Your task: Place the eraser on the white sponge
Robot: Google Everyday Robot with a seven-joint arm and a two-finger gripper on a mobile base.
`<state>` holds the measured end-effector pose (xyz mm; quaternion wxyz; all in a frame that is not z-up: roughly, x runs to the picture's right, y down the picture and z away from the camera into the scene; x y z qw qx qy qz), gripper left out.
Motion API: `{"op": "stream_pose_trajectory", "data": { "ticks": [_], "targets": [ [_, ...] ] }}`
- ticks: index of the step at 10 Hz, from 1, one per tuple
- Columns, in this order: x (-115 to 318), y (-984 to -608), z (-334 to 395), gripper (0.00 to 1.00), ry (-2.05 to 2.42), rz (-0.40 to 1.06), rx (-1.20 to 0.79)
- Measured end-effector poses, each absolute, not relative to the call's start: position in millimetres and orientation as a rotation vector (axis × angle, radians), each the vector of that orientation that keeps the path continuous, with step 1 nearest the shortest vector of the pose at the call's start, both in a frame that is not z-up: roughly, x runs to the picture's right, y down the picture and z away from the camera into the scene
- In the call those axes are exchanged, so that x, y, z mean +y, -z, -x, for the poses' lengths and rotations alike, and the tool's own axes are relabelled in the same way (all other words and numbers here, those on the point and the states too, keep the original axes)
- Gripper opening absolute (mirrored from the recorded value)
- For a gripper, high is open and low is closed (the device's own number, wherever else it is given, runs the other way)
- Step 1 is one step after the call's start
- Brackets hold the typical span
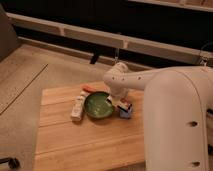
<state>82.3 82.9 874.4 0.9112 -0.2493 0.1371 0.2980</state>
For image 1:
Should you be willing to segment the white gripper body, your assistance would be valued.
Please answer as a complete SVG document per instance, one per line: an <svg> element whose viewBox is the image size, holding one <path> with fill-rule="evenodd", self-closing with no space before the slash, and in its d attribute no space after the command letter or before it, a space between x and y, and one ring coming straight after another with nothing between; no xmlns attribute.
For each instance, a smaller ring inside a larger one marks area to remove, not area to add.
<svg viewBox="0 0 213 171"><path fill-rule="evenodd" d="M127 88L110 88L107 100L110 101L113 106L117 106L120 103L120 100L124 99L127 94Z"/></svg>

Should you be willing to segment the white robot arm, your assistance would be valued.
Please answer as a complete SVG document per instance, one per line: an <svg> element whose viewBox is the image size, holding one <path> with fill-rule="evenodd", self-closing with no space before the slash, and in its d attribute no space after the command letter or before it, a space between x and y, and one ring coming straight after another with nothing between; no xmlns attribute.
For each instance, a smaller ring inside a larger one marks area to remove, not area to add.
<svg viewBox="0 0 213 171"><path fill-rule="evenodd" d="M207 111L213 108L213 68L184 66L130 72L122 62L103 76L116 98L142 90L147 171L210 171Z"/></svg>

